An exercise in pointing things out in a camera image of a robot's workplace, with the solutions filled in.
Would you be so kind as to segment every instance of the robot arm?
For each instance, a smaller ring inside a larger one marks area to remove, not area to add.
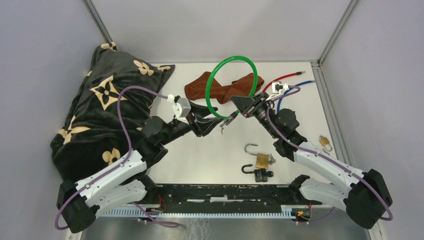
[[[391,206],[392,198],[383,176],[374,169],[365,172],[331,156],[325,155],[326,159],[324,159],[322,154],[325,153],[320,153],[318,147],[308,142],[305,137],[296,131],[300,124],[296,120],[294,111],[282,109],[276,114],[273,110],[270,110],[269,116],[267,116],[270,100],[272,101],[275,98],[276,96],[269,97],[268,94],[261,92],[252,97],[232,96],[231,101],[245,118],[255,117],[268,133],[277,139],[273,145],[282,157],[308,167],[332,183],[319,182],[309,176],[301,175],[290,184],[292,188],[298,188],[300,193],[308,200],[326,203],[345,211],[361,227],[372,228],[386,209],[363,182],[371,185],[385,204]],[[341,165],[345,169],[343,170],[335,164]]]
[[[204,118],[211,113],[207,107],[179,96],[175,97],[172,108],[175,118],[169,123],[158,116],[146,120],[141,131],[145,137],[134,144],[126,162],[123,160],[128,152],[85,179],[75,183],[66,180],[60,185],[56,204],[58,209],[80,191],[61,214],[72,233],[86,229],[97,217],[113,208],[142,200],[150,187],[155,185],[144,173],[167,154],[164,145],[189,132],[204,137],[222,122],[221,118]],[[98,181],[89,184],[99,176]]]

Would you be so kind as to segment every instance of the open padlock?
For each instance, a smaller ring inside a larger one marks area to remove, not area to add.
[[[251,153],[251,152],[248,152],[248,146],[257,147],[258,145],[253,143],[248,143],[244,146],[244,151],[247,154],[256,156],[256,167],[258,169],[268,169],[268,165],[272,165],[276,163],[276,159],[273,157],[272,154]]]

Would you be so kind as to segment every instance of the blue cable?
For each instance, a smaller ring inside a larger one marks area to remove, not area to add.
[[[296,84],[295,86],[300,87],[300,86],[302,86],[302,85],[310,84],[310,83],[315,83],[315,81],[304,81],[304,82],[301,82],[301,83]],[[290,92],[292,89],[293,89],[293,88],[289,88],[287,91],[285,91],[285,92],[284,92],[284,94],[283,94],[283,95],[286,95],[286,94],[287,94],[288,92]],[[279,112],[280,112],[280,105],[281,105],[281,101],[282,101],[282,100],[283,100],[282,98],[281,98],[280,100],[278,100],[278,104],[277,104],[277,113],[279,113]]]

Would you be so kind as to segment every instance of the white connector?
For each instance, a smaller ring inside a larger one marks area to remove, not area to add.
[[[175,99],[175,96],[174,95],[168,94],[168,98],[166,99],[166,101],[173,103],[174,102],[174,99]]]
[[[272,101],[278,97],[281,97],[284,92],[289,90],[288,83],[282,83],[280,81],[276,81],[272,83],[272,94],[266,99],[267,101]]]

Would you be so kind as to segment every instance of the padlock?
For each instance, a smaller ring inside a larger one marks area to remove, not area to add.
[[[248,146],[258,146],[257,144],[248,143],[244,146],[244,151],[249,154],[256,156],[256,167],[258,169],[268,169],[268,165],[272,165],[276,163],[276,159],[271,154],[264,153],[251,153],[248,152]]]
[[[258,169],[268,169],[268,155],[263,153],[256,154],[256,167]]]
[[[319,142],[324,147],[325,151],[331,152],[333,150],[333,146],[331,146],[330,140],[323,135],[319,136]]]
[[[268,178],[271,178],[274,176],[274,173],[272,171],[266,171],[263,168],[255,169],[254,171],[245,171],[245,168],[252,167],[252,166],[253,166],[252,164],[244,165],[241,168],[241,171],[244,174],[254,174],[254,180],[257,183],[266,183],[268,182]]]

